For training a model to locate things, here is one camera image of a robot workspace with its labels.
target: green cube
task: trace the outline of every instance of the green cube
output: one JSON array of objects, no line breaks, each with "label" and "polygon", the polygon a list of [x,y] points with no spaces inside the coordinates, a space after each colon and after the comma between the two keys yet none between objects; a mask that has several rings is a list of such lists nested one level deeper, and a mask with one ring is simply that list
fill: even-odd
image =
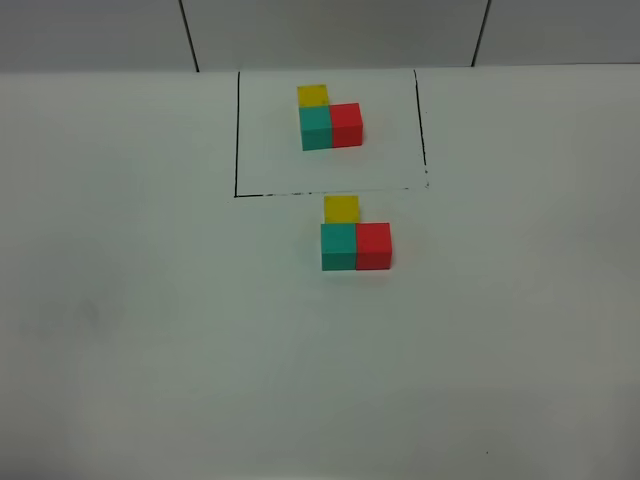
[{"label": "green cube", "polygon": [[307,107],[300,109],[302,150],[320,150],[333,147],[331,113],[329,107]]},{"label": "green cube", "polygon": [[320,225],[322,270],[356,269],[356,224],[323,223]]}]

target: block structure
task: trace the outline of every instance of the block structure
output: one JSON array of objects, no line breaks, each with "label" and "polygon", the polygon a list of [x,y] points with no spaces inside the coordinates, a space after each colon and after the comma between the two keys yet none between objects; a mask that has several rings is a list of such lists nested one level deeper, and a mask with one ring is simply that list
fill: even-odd
[{"label": "block structure", "polygon": [[324,223],[360,223],[360,206],[355,195],[324,197]]},{"label": "block structure", "polygon": [[322,270],[355,270],[357,257],[356,224],[320,225]]},{"label": "block structure", "polygon": [[333,132],[329,107],[300,108],[300,131],[302,150],[331,148]]},{"label": "block structure", "polygon": [[329,109],[333,129],[333,148],[362,145],[364,127],[360,104],[331,105]]},{"label": "block structure", "polygon": [[328,107],[329,92],[326,85],[306,85],[298,87],[298,107]]},{"label": "block structure", "polygon": [[390,269],[393,256],[391,225],[388,223],[357,224],[356,248],[356,270]]}]

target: white table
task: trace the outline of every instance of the white table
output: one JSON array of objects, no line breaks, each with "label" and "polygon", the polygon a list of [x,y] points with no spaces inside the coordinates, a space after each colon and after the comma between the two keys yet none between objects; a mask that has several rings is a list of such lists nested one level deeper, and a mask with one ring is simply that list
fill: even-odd
[{"label": "white table", "polygon": [[640,69],[418,78],[394,268],[323,274],[322,195],[233,198],[235,74],[0,77],[0,464],[635,478]]}]

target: block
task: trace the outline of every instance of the block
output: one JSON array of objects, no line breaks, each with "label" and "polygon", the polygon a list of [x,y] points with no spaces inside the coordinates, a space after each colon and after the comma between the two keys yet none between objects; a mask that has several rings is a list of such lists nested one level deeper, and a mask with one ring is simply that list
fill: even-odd
[{"label": "block", "polygon": [[331,148],[333,133],[329,107],[301,108],[300,133],[304,151]]},{"label": "block", "polygon": [[324,223],[320,225],[322,270],[356,269],[356,224]]},{"label": "block", "polygon": [[298,87],[298,107],[328,107],[329,92],[326,85]]},{"label": "block", "polygon": [[333,128],[333,148],[362,145],[364,126],[360,104],[331,105],[329,109]]},{"label": "block", "polygon": [[355,195],[324,197],[324,223],[360,223],[360,206]]},{"label": "block", "polygon": [[358,223],[356,225],[356,270],[388,270],[393,248],[391,225],[388,223]]}]

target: white surface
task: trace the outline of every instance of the white surface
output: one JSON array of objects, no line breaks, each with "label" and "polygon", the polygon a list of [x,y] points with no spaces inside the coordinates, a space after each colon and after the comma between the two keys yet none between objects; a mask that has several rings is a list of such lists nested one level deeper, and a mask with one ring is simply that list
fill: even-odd
[{"label": "white surface", "polygon": [[[302,151],[297,87],[318,83],[360,103],[361,147]],[[413,70],[242,74],[238,194],[426,186],[415,85]]]},{"label": "white surface", "polygon": [[640,69],[419,75],[431,186],[334,275],[322,196],[233,199],[235,75],[1,77],[0,465],[635,479]]},{"label": "white surface", "polygon": [[640,62],[636,0],[495,0],[478,65]]},{"label": "white surface", "polygon": [[0,2],[0,71],[193,71],[177,0]]},{"label": "white surface", "polygon": [[486,0],[184,0],[200,68],[470,65]]}]

